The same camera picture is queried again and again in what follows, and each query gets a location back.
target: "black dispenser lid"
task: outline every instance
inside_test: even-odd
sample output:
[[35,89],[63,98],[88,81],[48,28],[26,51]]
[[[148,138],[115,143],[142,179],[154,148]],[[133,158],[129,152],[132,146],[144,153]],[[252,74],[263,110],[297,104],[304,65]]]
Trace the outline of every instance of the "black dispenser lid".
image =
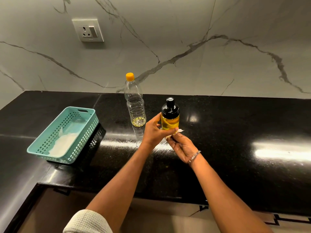
[[162,116],[166,119],[174,119],[179,115],[179,107],[175,104],[174,98],[168,97],[166,99],[166,104],[162,106],[161,109]]

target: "yellow oil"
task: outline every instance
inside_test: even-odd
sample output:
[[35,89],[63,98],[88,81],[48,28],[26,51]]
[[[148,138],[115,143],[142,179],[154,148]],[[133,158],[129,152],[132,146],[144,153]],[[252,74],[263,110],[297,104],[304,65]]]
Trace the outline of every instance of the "yellow oil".
[[179,126],[179,115],[174,119],[166,119],[161,115],[162,129],[168,130]]
[[132,124],[135,127],[141,127],[146,123],[145,117],[137,117],[132,119]]

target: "basket handle hole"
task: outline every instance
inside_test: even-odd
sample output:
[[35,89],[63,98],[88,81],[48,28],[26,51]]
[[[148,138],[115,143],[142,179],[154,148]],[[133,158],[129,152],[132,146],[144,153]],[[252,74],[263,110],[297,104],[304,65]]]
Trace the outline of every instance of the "basket handle hole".
[[88,113],[88,111],[87,111],[87,110],[80,110],[80,109],[78,109],[78,111],[80,111],[80,112],[84,112],[84,113]]

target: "forearm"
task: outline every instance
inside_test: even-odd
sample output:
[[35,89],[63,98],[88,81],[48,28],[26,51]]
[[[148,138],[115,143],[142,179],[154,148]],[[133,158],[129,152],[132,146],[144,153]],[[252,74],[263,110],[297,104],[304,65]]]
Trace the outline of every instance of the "forearm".
[[118,231],[126,216],[142,168],[151,151],[152,148],[142,144],[86,208],[101,214],[113,232]]
[[191,164],[222,233],[272,232],[199,154]]

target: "silver bracelet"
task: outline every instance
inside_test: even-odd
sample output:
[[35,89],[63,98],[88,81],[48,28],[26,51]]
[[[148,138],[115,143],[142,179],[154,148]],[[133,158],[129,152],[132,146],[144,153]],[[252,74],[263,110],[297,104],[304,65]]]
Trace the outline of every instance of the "silver bracelet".
[[201,153],[200,150],[199,150],[198,152],[196,152],[195,155],[192,156],[192,158],[188,161],[188,164],[190,164],[190,163],[192,162],[192,160],[194,160],[195,157],[196,157],[199,153]]

